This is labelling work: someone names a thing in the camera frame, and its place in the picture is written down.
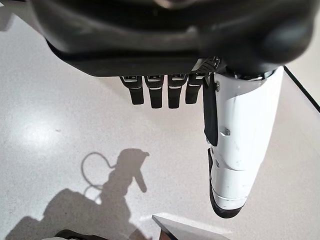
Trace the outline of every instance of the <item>white table surface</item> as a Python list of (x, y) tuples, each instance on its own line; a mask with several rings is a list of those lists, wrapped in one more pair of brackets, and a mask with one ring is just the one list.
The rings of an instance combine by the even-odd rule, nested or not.
[[(319, 239), (320, 115), (287, 76), (265, 161), (232, 219), (216, 216), (210, 204), (202, 95), (176, 110), (164, 95), (164, 107), (154, 110), (144, 93), (145, 105), (133, 106), (118, 78), (91, 77), (60, 61), (18, 17), (0, 32), (0, 239), (41, 239), (63, 228), (110, 240), (157, 239), (157, 213), (231, 240)], [(133, 178), (140, 153), (118, 158), (126, 149), (149, 153), (143, 180)], [(90, 156), (86, 176), (106, 184), (84, 196), (81, 163), (92, 152), (111, 165), (120, 161), (109, 179), (102, 157)]]

